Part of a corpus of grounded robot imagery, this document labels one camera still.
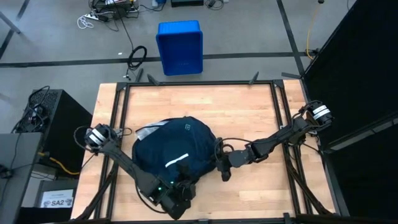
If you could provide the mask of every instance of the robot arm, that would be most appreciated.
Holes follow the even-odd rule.
[[[179,219],[190,208],[190,201],[195,196],[194,185],[171,184],[144,172],[122,152],[121,136],[109,126],[98,124],[86,134],[85,142],[90,152],[103,153],[116,162],[135,180],[141,194],[153,205],[160,204],[173,219]]]
[[[292,124],[264,139],[257,139],[245,145],[245,150],[223,152],[222,143],[218,146],[217,168],[222,173],[223,181],[231,177],[230,167],[241,167],[268,158],[274,148],[282,143],[301,145],[309,131],[320,131],[327,128],[332,121],[330,110],[320,101],[312,101],[295,114]]]

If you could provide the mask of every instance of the white label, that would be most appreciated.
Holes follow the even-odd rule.
[[[314,111],[312,111],[312,113],[317,114],[317,113],[321,112],[321,111],[324,110],[324,109],[326,109],[326,106],[325,106],[325,105],[318,107],[317,109],[315,109]]]
[[[186,158],[186,157],[188,157],[188,153],[186,153],[186,154],[184,154],[184,155],[182,155],[182,156],[180,156],[180,157],[178,157],[178,158],[176,158],[176,159],[174,159],[174,160],[172,160],[172,161],[166,163],[165,166],[166,166],[166,168],[167,168],[169,165],[171,165],[171,164],[173,164],[173,163],[176,163],[177,161],[180,161],[180,160],[182,160],[182,159],[184,159],[184,158]]]
[[[315,115],[313,118],[314,118],[314,119],[318,119],[318,118],[322,117],[323,115],[325,115],[325,114],[327,114],[327,113],[330,113],[330,110],[329,110],[329,109],[326,109],[326,110],[323,110],[323,111],[317,113],[317,115]]]
[[[73,190],[53,190],[43,193],[41,208],[72,208]]]

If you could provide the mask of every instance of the computer case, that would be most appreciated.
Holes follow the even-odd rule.
[[[47,117],[47,119],[44,127],[40,129],[40,132],[43,132],[43,139],[42,148],[39,151],[48,153],[71,172],[79,172],[85,151],[76,145],[73,133],[79,126],[90,126],[93,116],[64,90],[49,90],[47,94],[46,90],[40,91],[31,97],[30,107],[33,108],[34,105],[40,103],[44,96],[41,104],[42,117]],[[25,112],[28,114],[23,115],[21,121],[23,128],[17,132],[33,129],[29,122],[29,117],[33,112],[28,107]],[[69,176],[58,164],[48,158],[41,157],[39,164],[56,168],[57,175]]]

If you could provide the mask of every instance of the wooden tabletop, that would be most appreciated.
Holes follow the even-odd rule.
[[[305,100],[299,81],[285,80],[285,90],[292,114]],[[116,84],[101,84],[93,115],[92,126],[109,124]],[[280,94],[278,99],[281,109]],[[116,125],[119,124],[124,92],[119,101]],[[281,111],[284,123],[284,110]],[[274,105],[269,85],[207,85],[207,86],[145,86],[130,90],[125,127],[136,130],[147,123],[166,118],[193,116],[208,125],[216,137],[236,137],[255,140],[266,138],[277,131]],[[123,151],[131,156],[135,135],[123,138]],[[227,141],[235,149],[244,149],[244,143]],[[307,144],[317,147],[314,138]],[[321,203],[334,212],[325,172],[320,156],[306,146],[301,147],[302,163],[309,188]],[[85,154],[85,161],[91,156]],[[73,206],[72,218],[79,216],[94,197],[100,181],[103,156],[92,158],[81,172]],[[197,183],[197,196],[192,200],[181,220],[199,218],[274,218],[284,212],[292,216],[293,205],[282,147],[277,146],[269,158],[260,164],[231,169],[228,182],[221,180],[216,169]],[[304,202],[300,187],[298,197],[302,211]],[[106,205],[108,193],[103,203]],[[134,180],[119,169],[113,207],[114,221],[171,220],[168,215],[149,210],[136,194]],[[106,206],[103,206],[104,217]]]

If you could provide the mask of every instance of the gray floor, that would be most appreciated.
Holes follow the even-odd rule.
[[[118,21],[119,32],[92,21],[93,29],[79,29],[78,17],[89,12],[84,0],[30,0],[22,18],[16,16],[24,0],[2,0],[0,10],[22,31],[14,34],[0,63],[89,60],[128,57],[131,46]],[[298,50],[306,48],[307,31],[316,0],[283,0]],[[322,47],[347,13],[346,0],[326,0],[312,30],[310,48]],[[150,6],[149,0],[141,4]],[[204,54],[291,52],[276,0],[229,0],[220,11],[203,7],[171,8],[142,12],[138,19],[125,19],[134,45],[148,48],[148,56],[159,56],[155,35],[160,22],[198,20],[203,31]],[[0,21],[0,44],[9,29]],[[302,57],[306,68],[310,60]],[[281,72],[298,73],[293,57],[234,58],[204,60],[201,75],[166,77],[160,62],[142,65],[160,81],[248,80],[257,71],[260,79],[282,78]],[[124,82],[126,64],[72,65],[36,68],[0,68],[0,132],[7,133],[21,117],[34,88],[62,88],[93,112],[100,83]]]

